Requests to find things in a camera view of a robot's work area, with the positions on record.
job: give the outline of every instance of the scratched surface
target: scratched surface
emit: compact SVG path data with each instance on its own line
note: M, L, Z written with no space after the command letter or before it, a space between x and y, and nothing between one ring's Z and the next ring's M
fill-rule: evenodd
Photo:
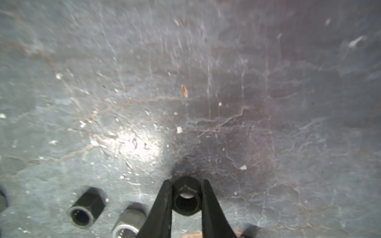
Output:
M258 237L380 237L380 4L1 1L3 237L110 237L185 174ZM108 203L81 230L86 186Z

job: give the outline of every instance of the orange fleck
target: orange fleck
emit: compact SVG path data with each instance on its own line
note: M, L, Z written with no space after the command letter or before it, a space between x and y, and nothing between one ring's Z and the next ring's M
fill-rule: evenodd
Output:
M188 97L188 90L184 85L182 85L182 94L184 95L184 97Z

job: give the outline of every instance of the nut hole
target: nut hole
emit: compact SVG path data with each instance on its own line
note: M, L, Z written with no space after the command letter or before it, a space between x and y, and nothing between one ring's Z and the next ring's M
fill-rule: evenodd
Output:
M193 212L197 210L198 204L197 199L193 195L190 197L189 194L184 193L177 196L175 200L177 209L182 212Z
M83 227L87 226L90 222L89 215L85 211L80 209L73 210L71 213L71 218L73 219L75 224Z
M133 238L135 237L136 234L133 233L131 230L129 229L120 229L118 232L117 232L117 237L116 238Z

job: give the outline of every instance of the dark round object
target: dark round object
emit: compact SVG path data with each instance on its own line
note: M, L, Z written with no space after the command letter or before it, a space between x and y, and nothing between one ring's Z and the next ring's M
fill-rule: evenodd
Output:
M201 183L184 176L173 183L172 208L184 216L191 216L201 210Z
M73 224L80 228L89 228L97 220L105 203L96 188L88 189L69 209Z

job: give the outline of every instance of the threaded hole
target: threaded hole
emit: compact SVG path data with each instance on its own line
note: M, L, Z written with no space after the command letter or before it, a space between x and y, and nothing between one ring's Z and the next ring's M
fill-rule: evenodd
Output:
M73 210L71 213L71 217L75 224L80 225L80 226L87 226L90 222L90 217L89 215L80 209Z
M120 229L117 232L117 238L133 238L136 234L129 229Z
M181 212L193 212L198 207L197 199L193 195L182 193L177 196L175 205Z

